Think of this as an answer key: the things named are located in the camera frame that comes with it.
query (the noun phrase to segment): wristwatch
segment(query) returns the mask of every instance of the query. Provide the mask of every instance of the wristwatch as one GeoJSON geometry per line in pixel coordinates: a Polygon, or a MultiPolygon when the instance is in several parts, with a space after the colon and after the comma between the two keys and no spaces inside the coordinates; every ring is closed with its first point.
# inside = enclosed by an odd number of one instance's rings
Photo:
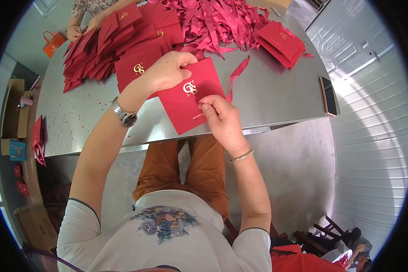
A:
{"type": "Polygon", "coordinates": [[[126,112],[123,110],[117,102],[118,96],[112,101],[112,108],[114,112],[118,115],[121,121],[121,125],[125,128],[131,128],[137,120],[136,112],[126,112]]]}

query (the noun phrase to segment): smartphone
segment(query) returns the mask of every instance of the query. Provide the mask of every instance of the smartphone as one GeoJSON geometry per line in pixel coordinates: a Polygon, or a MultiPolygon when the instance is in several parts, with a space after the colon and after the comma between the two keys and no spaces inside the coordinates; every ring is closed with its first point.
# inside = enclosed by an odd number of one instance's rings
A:
{"type": "Polygon", "coordinates": [[[337,116],[337,106],[335,105],[334,89],[331,81],[325,77],[320,77],[320,84],[323,92],[323,99],[325,100],[325,112],[328,115],[337,116]]]}

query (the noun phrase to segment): stainless steel table surface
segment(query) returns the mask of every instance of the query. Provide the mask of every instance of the stainless steel table surface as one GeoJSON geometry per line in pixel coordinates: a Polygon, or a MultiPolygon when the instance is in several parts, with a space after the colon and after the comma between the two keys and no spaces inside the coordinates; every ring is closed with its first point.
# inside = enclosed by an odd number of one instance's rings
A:
{"type": "MultiPolygon", "coordinates": [[[[328,78],[322,63],[305,31],[286,9],[274,3],[251,0],[250,5],[267,8],[269,19],[281,22],[301,40],[314,58],[300,57],[293,70],[285,69],[270,53],[235,50],[224,53],[225,61],[218,55],[212,57],[219,79],[228,92],[228,78],[234,69],[250,55],[245,71],[235,80],[233,105],[240,111],[244,129],[287,124],[326,117],[319,77],[328,78]],[[278,17],[271,9],[276,7],[283,16],[278,17]]],[[[36,117],[46,118],[47,139],[45,156],[79,153],[89,133],[119,95],[116,75],[106,81],[85,80],[84,84],[63,93],[62,58],[69,42],[58,48],[47,68],[39,97],[36,117]]],[[[207,123],[178,135],[158,97],[147,100],[138,113],[138,122],[129,129],[123,142],[122,152],[129,146],[147,144],[174,138],[185,138],[209,133],[207,123]]]]}

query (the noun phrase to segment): concrete floor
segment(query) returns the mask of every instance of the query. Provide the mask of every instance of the concrete floor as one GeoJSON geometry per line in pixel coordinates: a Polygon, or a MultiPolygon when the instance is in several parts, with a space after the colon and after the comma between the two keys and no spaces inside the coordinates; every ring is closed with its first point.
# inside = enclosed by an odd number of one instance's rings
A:
{"type": "MultiPolygon", "coordinates": [[[[247,136],[272,205],[272,223],[280,233],[306,231],[314,223],[326,226],[324,215],[331,215],[335,188],[335,156],[329,118],[306,121],[261,134],[247,136]]],[[[133,190],[142,169],[146,151],[118,155],[106,181],[101,227],[115,226],[132,211],[133,190]]],[[[72,179],[78,156],[49,158],[49,166],[72,179]]],[[[187,144],[179,154],[180,178],[184,182],[190,162],[187,144]]],[[[240,225],[240,205],[234,168],[227,162],[226,188],[230,220],[240,225]]]]}

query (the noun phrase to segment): red shirt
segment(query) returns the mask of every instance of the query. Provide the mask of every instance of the red shirt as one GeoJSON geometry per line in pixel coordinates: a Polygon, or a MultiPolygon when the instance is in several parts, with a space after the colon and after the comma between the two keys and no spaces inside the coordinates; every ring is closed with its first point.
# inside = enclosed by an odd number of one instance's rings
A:
{"type": "Polygon", "coordinates": [[[273,249],[290,251],[296,254],[271,253],[272,272],[345,272],[340,262],[331,263],[314,254],[301,253],[299,245],[276,246],[273,249]]]}

